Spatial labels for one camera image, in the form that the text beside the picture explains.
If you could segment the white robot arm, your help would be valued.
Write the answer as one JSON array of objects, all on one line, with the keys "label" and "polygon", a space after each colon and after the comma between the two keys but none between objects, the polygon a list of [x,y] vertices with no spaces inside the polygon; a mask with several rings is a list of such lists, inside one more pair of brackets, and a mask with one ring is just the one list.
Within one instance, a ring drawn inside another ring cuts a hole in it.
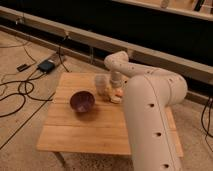
[{"label": "white robot arm", "polygon": [[108,55],[104,64],[128,77],[122,102],[134,171],[182,171],[165,108],[186,97],[185,79],[131,63],[125,51]]}]

